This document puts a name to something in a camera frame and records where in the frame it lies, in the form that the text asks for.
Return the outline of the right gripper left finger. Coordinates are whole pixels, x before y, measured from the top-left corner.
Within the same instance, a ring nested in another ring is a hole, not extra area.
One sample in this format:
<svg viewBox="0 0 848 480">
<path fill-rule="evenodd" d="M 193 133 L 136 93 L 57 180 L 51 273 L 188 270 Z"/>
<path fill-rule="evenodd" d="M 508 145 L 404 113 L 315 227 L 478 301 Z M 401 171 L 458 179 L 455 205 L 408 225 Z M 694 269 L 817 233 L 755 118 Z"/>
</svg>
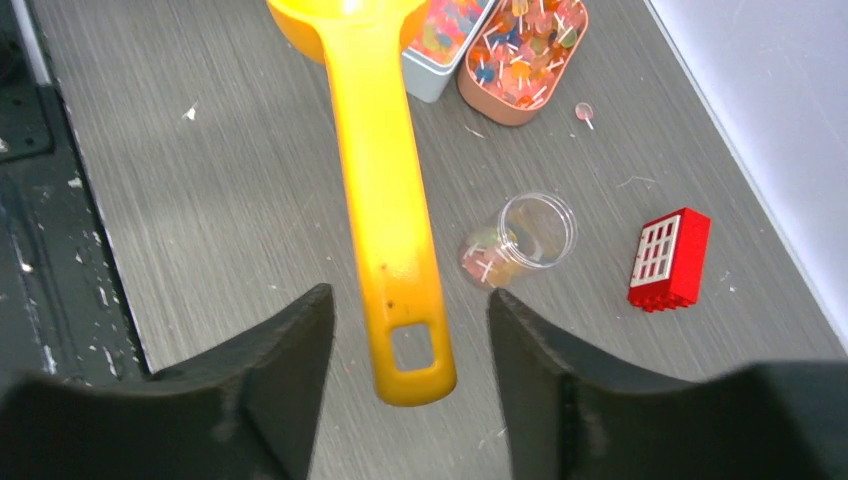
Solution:
<svg viewBox="0 0 848 480">
<path fill-rule="evenodd" d="M 334 340 L 321 283 L 143 382 L 35 373 L 1 392 L 5 479 L 305 479 Z"/>
</svg>

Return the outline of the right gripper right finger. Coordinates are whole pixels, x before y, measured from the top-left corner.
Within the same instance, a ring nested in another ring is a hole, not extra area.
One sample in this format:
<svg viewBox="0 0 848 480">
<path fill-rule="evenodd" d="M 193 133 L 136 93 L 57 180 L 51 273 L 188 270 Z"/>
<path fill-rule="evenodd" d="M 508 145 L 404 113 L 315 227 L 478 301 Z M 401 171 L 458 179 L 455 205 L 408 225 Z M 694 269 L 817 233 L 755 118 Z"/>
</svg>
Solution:
<svg viewBox="0 0 848 480">
<path fill-rule="evenodd" d="M 847 365 L 702 382 L 622 360 L 498 289 L 487 320 L 515 479 L 843 479 Z"/>
</svg>

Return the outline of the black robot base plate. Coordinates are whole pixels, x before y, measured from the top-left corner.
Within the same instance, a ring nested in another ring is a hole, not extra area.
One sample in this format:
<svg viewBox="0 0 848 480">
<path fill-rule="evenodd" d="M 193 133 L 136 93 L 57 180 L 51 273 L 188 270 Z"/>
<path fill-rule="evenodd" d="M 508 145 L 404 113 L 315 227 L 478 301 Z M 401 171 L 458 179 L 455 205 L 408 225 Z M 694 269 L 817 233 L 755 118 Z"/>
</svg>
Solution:
<svg viewBox="0 0 848 480">
<path fill-rule="evenodd" d="M 1 5 L 1 380 L 85 385 L 148 368 L 37 22 Z"/>
</svg>

